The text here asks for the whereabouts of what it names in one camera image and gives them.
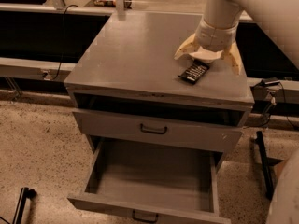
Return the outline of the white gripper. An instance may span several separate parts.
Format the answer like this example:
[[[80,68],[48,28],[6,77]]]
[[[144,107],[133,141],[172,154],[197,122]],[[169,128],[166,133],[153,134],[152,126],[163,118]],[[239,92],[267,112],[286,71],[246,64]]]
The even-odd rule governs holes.
[[[228,64],[235,75],[241,73],[242,59],[235,43],[238,24],[229,28],[219,28],[208,24],[204,19],[195,31],[178,48],[174,55],[177,60],[181,56],[196,52],[199,47],[213,52],[222,51],[221,58]]]

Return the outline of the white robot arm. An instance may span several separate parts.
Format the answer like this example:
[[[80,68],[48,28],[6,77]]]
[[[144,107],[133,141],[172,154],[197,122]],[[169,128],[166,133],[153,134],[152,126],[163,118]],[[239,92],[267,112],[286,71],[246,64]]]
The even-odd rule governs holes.
[[[204,61],[204,50],[219,52],[238,75],[241,57],[235,37],[242,13],[247,13],[299,67],[299,0],[207,0],[194,34],[179,46],[174,58],[188,54]]]

